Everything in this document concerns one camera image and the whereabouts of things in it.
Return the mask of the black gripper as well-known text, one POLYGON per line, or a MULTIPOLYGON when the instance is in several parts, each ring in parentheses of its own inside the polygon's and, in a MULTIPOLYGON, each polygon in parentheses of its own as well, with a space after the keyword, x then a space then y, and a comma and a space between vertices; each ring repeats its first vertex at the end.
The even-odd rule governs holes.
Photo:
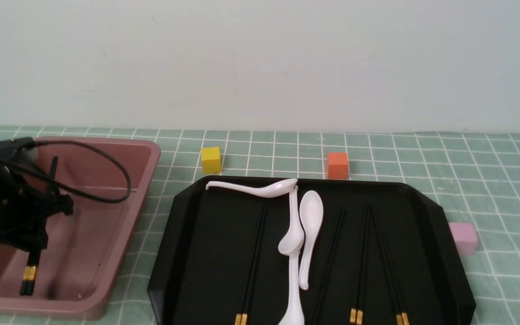
POLYGON ((0 244, 26 246, 25 251, 47 249, 47 220, 56 214, 74 214, 74 200, 68 194, 47 194, 30 187, 15 165, 32 163, 29 151, 33 138, 0 141, 0 244))

